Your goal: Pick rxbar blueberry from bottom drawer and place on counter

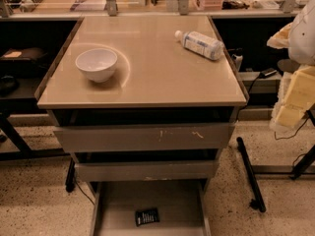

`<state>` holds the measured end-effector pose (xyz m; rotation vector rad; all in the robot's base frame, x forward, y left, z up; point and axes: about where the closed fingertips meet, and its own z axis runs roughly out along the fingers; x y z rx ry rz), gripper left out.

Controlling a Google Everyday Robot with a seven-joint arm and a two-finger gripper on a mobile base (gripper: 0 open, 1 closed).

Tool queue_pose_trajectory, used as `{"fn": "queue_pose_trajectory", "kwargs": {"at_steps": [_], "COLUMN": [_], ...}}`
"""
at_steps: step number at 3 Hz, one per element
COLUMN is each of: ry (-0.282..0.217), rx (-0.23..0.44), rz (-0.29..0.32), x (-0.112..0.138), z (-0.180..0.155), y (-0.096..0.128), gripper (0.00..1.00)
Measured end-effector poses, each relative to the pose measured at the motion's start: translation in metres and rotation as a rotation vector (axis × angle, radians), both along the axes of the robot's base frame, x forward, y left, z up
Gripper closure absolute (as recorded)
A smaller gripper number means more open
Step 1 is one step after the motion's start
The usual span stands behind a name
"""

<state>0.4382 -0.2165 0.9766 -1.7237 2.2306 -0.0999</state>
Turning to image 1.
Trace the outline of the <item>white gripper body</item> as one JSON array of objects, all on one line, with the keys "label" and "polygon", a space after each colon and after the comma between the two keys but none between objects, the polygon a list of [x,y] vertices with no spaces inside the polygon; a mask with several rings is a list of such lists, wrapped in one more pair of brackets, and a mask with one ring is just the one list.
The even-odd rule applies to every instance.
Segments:
[{"label": "white gripper body", "polygon": [[284,59],[279,62],[283,79],[290,79],[283,87],[279,116],[303,116],[315,105],[315,66],[298,65]]}]

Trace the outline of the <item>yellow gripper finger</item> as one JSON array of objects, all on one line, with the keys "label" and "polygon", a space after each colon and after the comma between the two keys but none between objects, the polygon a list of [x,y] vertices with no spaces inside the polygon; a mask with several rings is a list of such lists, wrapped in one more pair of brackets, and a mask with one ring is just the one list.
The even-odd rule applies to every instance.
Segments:
[{"label": "yellow gripper finger", "polygon": [[275,132],[296,130],[303,117],[304,112],[300,109],[286,107],[277,102],[272,111],[270,128]]},{"label": "yellow gripper finger", "polygon": [[291,76],[283,106],[309,110],[315,104],[315,66],[300,66]]}]

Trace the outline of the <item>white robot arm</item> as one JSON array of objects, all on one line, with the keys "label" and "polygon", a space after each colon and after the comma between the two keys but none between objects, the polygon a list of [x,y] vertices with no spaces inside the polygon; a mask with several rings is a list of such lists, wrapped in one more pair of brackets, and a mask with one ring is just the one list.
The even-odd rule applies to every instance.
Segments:
[{"label": "white robot arm", "polygon": [[292,23],[271,36],[267,45],[288,50],[288,57],[299,67],[290,76],[283,74],[278,102],[270,127],[277,132],[294,129],[306,111],[315,104],[315,0],[310,0]]}]

